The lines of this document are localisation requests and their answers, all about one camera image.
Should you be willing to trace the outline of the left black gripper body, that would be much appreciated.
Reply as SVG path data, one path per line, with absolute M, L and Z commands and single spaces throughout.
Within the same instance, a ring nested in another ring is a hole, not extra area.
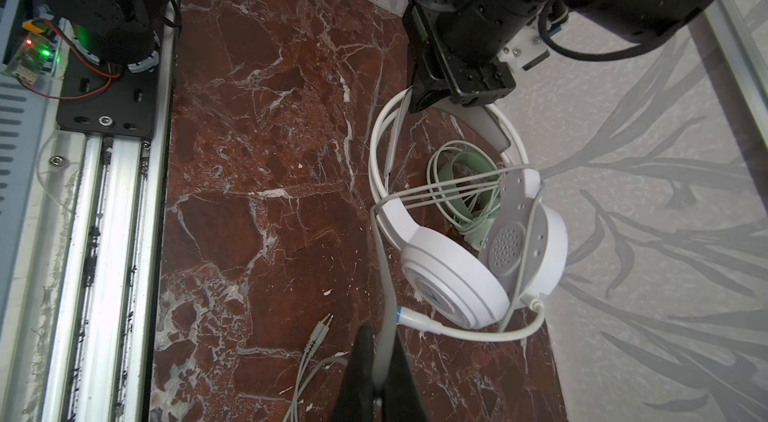
M 536 4 L 522 0 L 454 2 L 438 12 L 410 0 L 402 16 L 409 38 L 410 110 L 441 100 L 454 106 L 487 106 L 511 94 L 515 74 L 549 56 L 535 27 Z

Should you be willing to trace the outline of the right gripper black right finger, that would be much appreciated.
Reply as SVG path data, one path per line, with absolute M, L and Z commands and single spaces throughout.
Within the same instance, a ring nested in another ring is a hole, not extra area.
M 398 334 L 395 335 L 393 353 L 381 391 L 381 399 L 384 422 L 428 421 Z

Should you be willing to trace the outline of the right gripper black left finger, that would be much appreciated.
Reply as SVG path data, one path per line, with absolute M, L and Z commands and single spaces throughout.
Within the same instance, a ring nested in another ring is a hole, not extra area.
M 373 329 L 370 325 L 363 325 L 356 334 L 330 421 L 371 422 L 374 420 L 373 360 Z

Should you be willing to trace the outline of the mint green headphones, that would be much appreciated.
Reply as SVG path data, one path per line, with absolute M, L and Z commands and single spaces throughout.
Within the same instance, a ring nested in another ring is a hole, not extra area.
M 497 165 L 477 145 L 463 140 L 444 143 L 427 164 L 427 183 L 450 182 L 457 178 L 492 172 Z M 471 184 L 498 182 L 501 176 L 486 176 L 476 182 L 460 182 L 467 191 L 450 201 L 438 202 L 437 206 L 474 250 L 479 251 L 501 209 L 497 187 L 472 192 Z

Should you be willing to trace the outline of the white headphones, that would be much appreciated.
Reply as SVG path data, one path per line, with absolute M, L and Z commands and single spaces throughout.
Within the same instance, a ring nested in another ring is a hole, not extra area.
M 410 90 L 393 96 L 371 132 L 374 227 L 399 251 L 412 287 L 452 324 L 445 326 L 388 297 L 391 318 L 461 340 L 526 338 L 543 325 L 543 301 L 564 271 L 564 221 L 542 203 L 540 174 L 531 167 L 517 129 L 494 104 L 439 102 L 438 108 L 480 134 L 500 162 L 471 142 L 452 140 L 430 156 L 425 184 L 393 191 L 389 178 L 410 102 Z

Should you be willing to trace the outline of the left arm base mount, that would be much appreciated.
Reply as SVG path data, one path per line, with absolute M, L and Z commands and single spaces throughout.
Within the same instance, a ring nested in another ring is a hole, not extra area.
M 73 26 L 56 122 L 63 130 L 150 140 L 160 43 L 154 30 L 106 36 Z

